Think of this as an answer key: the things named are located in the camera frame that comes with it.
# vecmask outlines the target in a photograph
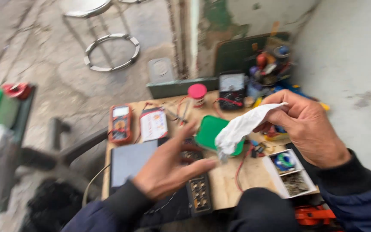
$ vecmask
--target battery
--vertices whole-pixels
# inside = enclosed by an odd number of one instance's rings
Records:
[[[167,118],[162,107],[142,110],[140,125],[143,142],[164,138],[168,135]]]

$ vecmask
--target digital multimeter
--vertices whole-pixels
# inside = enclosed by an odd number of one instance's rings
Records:
[[[128,104],[112,106],[108,125],[108,140],[116,144],[131,142],[131,107]]]
[[[225,100],[219,100],[220,108],[223,110],[237,110],[243,108],[244,99],[244,77],[241,71],[227,71],[219,75],[219,96]]]

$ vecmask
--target pink cap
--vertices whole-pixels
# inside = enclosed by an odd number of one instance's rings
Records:
[[[188,96],[192,97],[193,99],[201,99],[207,93],[207,88],[203,84],[193,84],[188,88]]]

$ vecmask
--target hand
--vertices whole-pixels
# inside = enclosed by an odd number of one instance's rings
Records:
[[[159,146],[133,178],[133,183],[148,198],[161,200],[183,187],[193,177],[215,168],[216,160],[201,159],[193,162],[193,159],[180,156],[182,151],[201,150],[199,147],[183,144],[186,138],[195,133],[195,125],[196,122],[186,124],[173,138]]]
[[[282,102],[288,105],[269,112],[267,121],[254,132],[268,131],[273,124],[282,126],[304,159],[320,168],[339,166],[351,159],[319,103],[289,90],[281,90],[265,98],[261,104]]]

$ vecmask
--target wooden workbench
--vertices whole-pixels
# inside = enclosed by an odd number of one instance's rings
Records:
[[[189,107],[185,118],[189,121],[190,120],[201,121],[201,119],[208,114],[218,116],[216,114],[215,109],[213,108],[213,102],[214,100],[218,98],[218,95],[219,95],[218,91],[208,92],[205,98],[205,101],[206,101],[205,106],[202,109],[194,109],[192,107]],[[139,132],[138,118],[146,102],[152,102],[158,105],[162,104],[163,102],[171,102],[175,106],[172,106],[171,104],[164,104],[164,106],[169,108],[172,112],[175,113],[177,104],[183,97],[184,96],[178,96],[178,97],[172,97],[172,98],[154,99],[154,100],[148,100],[148,101],[143,101],[143,102],[130,103],[131,107],[133,108],[133,112],[132,112],[133,120],[131,124],[131,129],[133,131],[133,142],[138,136],[138,132]],[[183,110],[185,108],[185,105],[186,104],[181,105],[181,110],[180,110],[181,116],[183,115]],[[231,111],[231,112],[223,111],[223,114],[224,114],[225,119],[231,120],[237,116],[244,114],[245,112],[249,110],[250,108],[244,108],[239,111]],[[167,114],[167,117],[170,119],[173,119],[173,117],[168,114]],[[172,135],[177,131],[179,124],[177,121],[168,120],[167,122],[168,122],[169,136],[172,137]],[[258,142],[265,141],[265,139],[259,133],[251,133],[249,137]],[[265,142],[267,147],[275,146],[273,152],[285,150],[284,145],[287,143],[290,143],[289,139],[279,140],[275,142]],[[111,157],[110,150],[114,147],[115,145],[113,143],[110,143],[110,142],[107,143],[105,165],[108,165],[110,163],[110,157]],[[244,154],[245,151],[247,150],[248,150],[248,147],[245,147],[242,154]],[[206,158],[211,157],[211,156],[216,156],[216,154],[211,151],[204,151],[203,154]],[[219,167],[209,172],[210,186],[211,186],[211,198],[212,198],[214,210],[223,209],[223,208],[231,208],[231,207],[236,206],[240,198],[241,192],[237,189],[234,183],[234,175],[236,173],[238,166],[240,165],[241,159],[243,158],[242,154],[238,155],[237,157],[230,158],[227,164],[220,165]],[[271,181],[269,173],[263,166],[263,162],[261,159],[262,158],[253,159],[251,157],[247,157],[247,159],[245,159],[244,164],[240,170],[240,175],[239,175],[241,187],[243,189],[248,189],[251,187],[265,187],[271,191],[276,192],[274,184]],[[103,177],[102,199],[106,199],[109,195],[109,184],[110,184],[110,169],[107,168],[104,171],[104,177]]]

